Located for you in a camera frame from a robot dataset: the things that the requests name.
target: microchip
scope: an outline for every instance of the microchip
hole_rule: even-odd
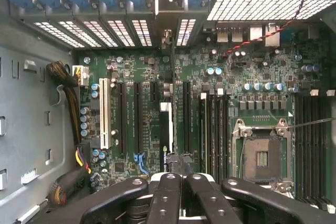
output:
[[[269,80],[271,78],[271,75],[269,73],[264,73],[264,79]]]
[[[160,149],[160,144],[152,144],[153,149]]]
[[[310,89],[310,81],[303,81],[301,82],[302,89]]]
[[[155,165],[155,163],[156,163],[155,159],[153,159],[153,158],[148,159],[148,164]]]
[[[229,84],[235,84],[235,78],[234,77],[229,77]]]
[[[125,163],[124,162],[115,162],[114,169],[116,173],[123,173],[125,171]]]
[[[280,139],[245,140],[243,179],[275,182],[281,179]]]
[[[203,84],[202,85],[202,91],[209,91],[210,85],[209,84]]]
[[[289,82],[287,82],[287,86],[288,86],[289,88],[293,88],[293,87],[294,87],[294,82],[293,82],[293,81],[289,81]]]

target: blue capacitor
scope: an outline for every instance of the blue capacitor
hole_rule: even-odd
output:
[[[222,74],[222,69],[221,68],[216,68],[215,69],[215,74],[220,76]]]
[[[94,83],[94,84],[91,85],[91,90],[97,91],[98,89],[99,89],[99,85],[98,84]]]
[[[320,69],[321,69],[321,66],[319,64],[314,64],[313,72],[318,72]]]
[[[302,70],[303,72],[311,72],[311,71],[313,70],[313,66],[310,65],[310,64],[308,64],[308,65],[303,65],[303,66],[301,67],[301,70]]]
[[[98,156],[99,156],[99,150],[94,149],[94,150],[92,151],[92,155],[93,155],[94,157],[98,157]]]
[[[97,98],[98,97],[98,92],[97,91],[93,91],[91,93],[91,96],[92,96],[92,98]]]

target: black pcie slot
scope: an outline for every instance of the black pcie slot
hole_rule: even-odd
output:
[[[127,153],[127,102],[126,84],[118,83],[119,132],[120,154]]]
[[[159,101],[159,84],[156,81],[150,83],[151,102]]]
[[[184,152],[191,151],[191,89],[190,82],[183,82],[183,133]]]
[[[142,83],[134,85],[134,152],[143,152]]]

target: green circuit board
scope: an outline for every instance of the green circuit board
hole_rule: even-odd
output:
[[[217,55],[212,56],[212,50],[217,50]],[[239,56],[229,55],[225,59],[221,56],[227,47],[225,46],[204,46],[188,50],[175,50],[172,55],[163,55],[159,50],[102,50],[78,52],[79,64],[89,67],[89,86],[81,88],[81,107],[92,106],[90,86],[99,83],[100,78],[115,78],[117,83],[125,84],[126,91],[126,136],[127,151],[120,153],[120,136],[112,138],[112,147],[108,149],[105,158],[107,164],[104,167],[100,163],[91,163],[93,172],[101,175],[98,189],[122,181],[130,176],[143,176],[148,179],[154,173],[162,171],[160,167],[160,102],[171,102],[173,105],[174,121],[174,152],[184,154],[185,151],[185,131],[184,131],[184,83],[190,84],[190,149],[188,153],[193,158],[194,172],[211,173],[217,181],[223,176],[240,176],[253,179],[255,182],[268,182],[274,179],[284,179],[295,181],[295,145],[293,143],[294,132],[286,133],[285,136],[271,136],[270,130],[264,130],[262,136],[253,135],[254,139],[239,137],[236,145],[232,146],[233,132],[237,121],[242,120],[246,126],[275,126],[281,120],[286,124],[295,124],[295,103],[294,93],[291,88],[297,87],[300,94],[309,95],[312,89],[327,89],[329,87],[329,74],[325,61],[328,58],[328,42],[316,41],[301,45],[294,45],[291,42],[284,43],[278,51],[275,48],[255,46],[244,47],[239,51]],[[298,60],[295,55],[302,55],[302,60]],[[89,57],[90,62],[84,63],[84,58]],[[316,72],[305,72],[306,65],[318,65],[320,70]],[[209,69],[220,68],[221,74],[211,74]],[[163,95],[164,74],[171,71],[173,74],[173,93],[170,97]],[[151,83],[157,83],[159,88],[158,100],[152,101]],[[149,175],[140,171],[139,165],[134,161],[136,135],[134,133],[134,84],[140,83],[142,87],[142,145],[144,152],[144,167]],[[251,87],[255,83],[260,84],[260,91],[244,90],[245,84]],[[265,91],[265,84],[271,85],[270,91]],[[282,84],[281,91],[275,91],[274,85]],[[202,93],[207,95],[214,92],[214,98],[218,99],[218,89],[224,90],[226,97],[225,111],[227,113],[227,128],[223,132],[222,139],[226,139],[226,153],[223,153],[223,146],[220,151],[215,152],[215,143],[209,153],[219,155],[218,161],[220,169],[218,173],[213,168],[206,169],[206,151],[204,149],[204,139],[202,138],[201,123],[202,112],[200,97]],[[111,128],[120,128],[120,104],[118,103],[118,90],[111,89]],[[97,140],[100,131],[99,111],[92,113],[90,122],[90,134],[84,137],[84,141]],[[276,146],[276,150],[268,151],[253,147],[254,143],[264,143],[269,146]],[[251,175],[246,172],[250,169],[246,161],[248,153],[242,155],[243,146],[256,148],[258,160],[256,173]],[[266,170],[258,175],[258,169]]]

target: metal screw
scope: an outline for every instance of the metal screw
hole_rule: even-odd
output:
[[[89,64],[91,59],[90,59],[90,57],[85,57],[83,61],[84,61],[85,64]]]
[[[193,178],[194,178],[194,179],[200,179],[201,176],[200,176],[199,174],[194,174],[194,175],[193,175]]]
[[[142,184],[142,181],[139,180],[139,179],[135,179],[135,180],[132,182],[132,184],[134,184],[134,185],[141,185],[141,184]]]
[[[232,186],[236,186],[238,184],[238,182],[234,179],[229,179],[227,182]]]
[[[175,178],[175,176],[173,174],[169,174],[167,178]]]

